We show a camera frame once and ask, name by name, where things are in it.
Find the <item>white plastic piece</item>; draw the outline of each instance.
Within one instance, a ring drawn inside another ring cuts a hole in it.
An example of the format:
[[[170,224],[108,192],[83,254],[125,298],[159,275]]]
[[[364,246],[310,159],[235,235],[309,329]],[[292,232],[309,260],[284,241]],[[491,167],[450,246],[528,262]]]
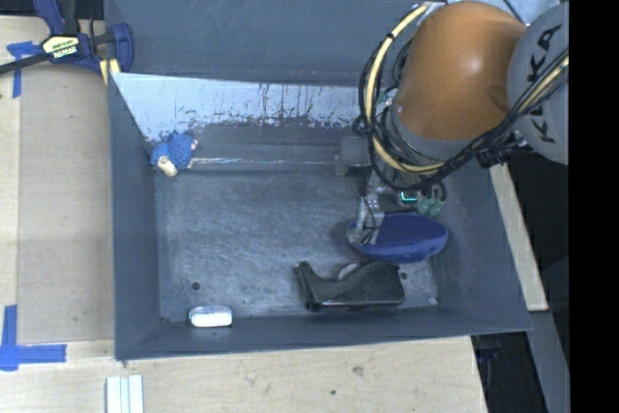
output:
[[[144,413],[144,388],[141,375],[107,377],[105,413]]]
[[[232,310],[225,305],[209,305],[190,310],[193,327],[227,327],[232,325]]]
[[[157,161],[157,167],[161,169],[163,173],[168,177],[174,177],[176,174],[178,174],[178,169],[176,168],[176,165],[174,165],[174,163],[172,163],[172,161],[166,156],[159,157],[159,160]]]

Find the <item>blue sponge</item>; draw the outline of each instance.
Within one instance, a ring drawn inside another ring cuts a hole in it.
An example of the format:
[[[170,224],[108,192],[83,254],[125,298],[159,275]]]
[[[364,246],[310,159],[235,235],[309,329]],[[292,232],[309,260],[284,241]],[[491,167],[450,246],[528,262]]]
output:
[[[349,224],[354,228],[355,222]],[[443,224],[414,212],[385,214],[376,244],[353,247],[368,258],[392,263],[418,262],[439,253],[449,232]]]

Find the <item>white eraser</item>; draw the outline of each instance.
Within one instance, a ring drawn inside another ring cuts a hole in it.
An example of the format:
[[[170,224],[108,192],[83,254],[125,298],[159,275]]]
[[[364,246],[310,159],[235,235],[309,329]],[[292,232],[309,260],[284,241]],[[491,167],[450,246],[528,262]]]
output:
[[[232,325],[232,310],[225,305],[209,305],[190,310],[194,327],[226,327]]]

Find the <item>gray bin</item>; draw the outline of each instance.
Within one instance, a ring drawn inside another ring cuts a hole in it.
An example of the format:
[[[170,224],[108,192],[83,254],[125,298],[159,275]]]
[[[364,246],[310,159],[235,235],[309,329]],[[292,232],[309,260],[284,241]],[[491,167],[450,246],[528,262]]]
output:
[[[131,72],[108,84],[117,359],[531,329],[476,162],[445,182],[444,250],[400,266],[402,305],[311,312],[296,286],[301,261],[333,278],[364,260],[344,236],[363,175],[337,176],[333,159],[364,65],[414,3],[104,0],[106,24],[127,22],[135,42]],[[163,176],[149,154],[173,131],[198,138],[196,157],[242,162]],[[202,305],[231,307],[232,325],[192,327]]]

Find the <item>bin floor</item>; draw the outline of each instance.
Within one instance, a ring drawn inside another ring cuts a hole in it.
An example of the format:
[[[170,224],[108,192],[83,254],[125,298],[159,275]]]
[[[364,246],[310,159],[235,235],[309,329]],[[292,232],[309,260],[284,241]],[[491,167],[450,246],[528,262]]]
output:
[[[356,218],[360,174],[316,166],[155,177],[162,318],[182,321],[190,308],[214,304],[235,317],[307,313],[294,265],[306,260],[331,279],[365,260],[344,234]],[[400,269],[400,307],[435,304],[431,260]]]

